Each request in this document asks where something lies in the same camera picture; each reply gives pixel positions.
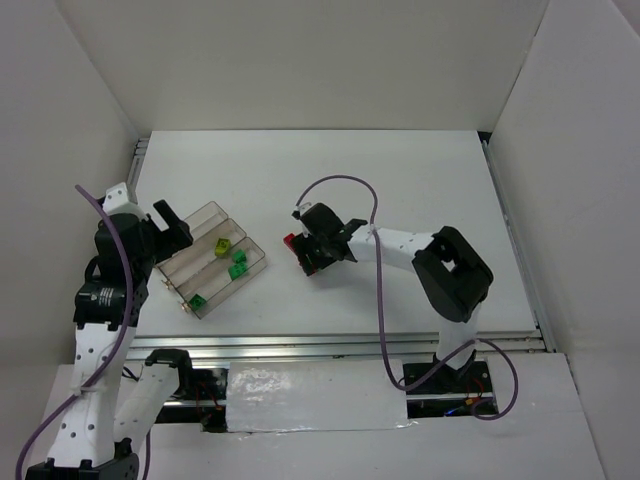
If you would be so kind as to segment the lime small lego brick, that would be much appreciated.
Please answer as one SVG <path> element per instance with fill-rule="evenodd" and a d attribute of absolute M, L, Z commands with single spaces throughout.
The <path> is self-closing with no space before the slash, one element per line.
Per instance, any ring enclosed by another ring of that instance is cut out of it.
<path fill-rule="evenodd" d="M 231 240 L 220 237 L 216 241 L 214 254 L 217 258 L 225 258 L 229 255 L 231 248 L 232 248 Z"/>

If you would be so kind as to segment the green lego brick with print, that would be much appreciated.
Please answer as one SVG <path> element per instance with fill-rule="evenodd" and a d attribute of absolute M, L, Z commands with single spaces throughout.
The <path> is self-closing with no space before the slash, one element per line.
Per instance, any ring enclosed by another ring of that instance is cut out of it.
<path fill-rule="evenodd" d="M 231 255 L 232 262 L 234 264 L 242 264 L 247 262 L 247 255 L 243 249 L 234 251 Z"/>

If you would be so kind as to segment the green square lego brick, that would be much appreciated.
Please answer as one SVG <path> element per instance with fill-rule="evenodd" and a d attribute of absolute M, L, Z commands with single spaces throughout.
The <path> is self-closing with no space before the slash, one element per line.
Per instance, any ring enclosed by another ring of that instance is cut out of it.
<path fill-rule="evenodd" d="M 232 281 L 242 277 L 248 271 L 248 266 L 245 262 L 234 263 L 228 269 L 229 277 Z"/>

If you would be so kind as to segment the green hollow lego brick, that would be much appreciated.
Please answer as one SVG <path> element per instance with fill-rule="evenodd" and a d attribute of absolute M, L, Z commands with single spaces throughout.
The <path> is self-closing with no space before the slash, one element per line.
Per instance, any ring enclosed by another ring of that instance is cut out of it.
<path fill-rule="evenodd" d="M 198 311 L 207 303 L 206 299 L 200 296 L 199 294 L 195 294 L 188 301 L 188 305 L 192 311 Z"/>

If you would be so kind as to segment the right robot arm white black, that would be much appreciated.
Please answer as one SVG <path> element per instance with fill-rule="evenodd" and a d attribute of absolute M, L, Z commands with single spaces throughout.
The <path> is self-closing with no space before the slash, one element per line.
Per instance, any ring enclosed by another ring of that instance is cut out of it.
<path fill-rule="evenodd" d="M 378 335 L 386 370 L 391 369 L 383 293 L 383 268 L 388 266 L 415 274 L 440 319 L 432 374 L 444 372 L 455 381 L 467 374 L 476 355 L 477 310 L 494 275 L 456 228 L 416 233 L 381 228 L 372 220 L 343 222 L 323 203 L 296 210 L 293 217 L 302 231 L 283 242 L 306 275 L 343 261 L 375 264 Z"/>

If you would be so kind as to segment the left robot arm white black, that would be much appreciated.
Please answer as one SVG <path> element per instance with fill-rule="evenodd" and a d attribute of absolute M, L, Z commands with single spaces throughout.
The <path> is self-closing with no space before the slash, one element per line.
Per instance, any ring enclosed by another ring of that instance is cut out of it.
<path fill-rule="evenodd" d="M 26 466 L 32 434 L 15 467 L 18 479 L 135 479 L 146 477 L 139 457 L 164 402 L 184 392 L 193 374 L 189 354 L 158 349 L 145 360 L 133 394 L 117 403 L 127 353 L 148 298 L 154 267 L 190 247 L 188 224 L 164 200 L 155 203 L 160 229 L 122 188 L 90 204 L 101 217 L 96 255 L 75 296 L 75 360 L 70 393 L 36 429 L 60 422 L 44 461 Z"/>

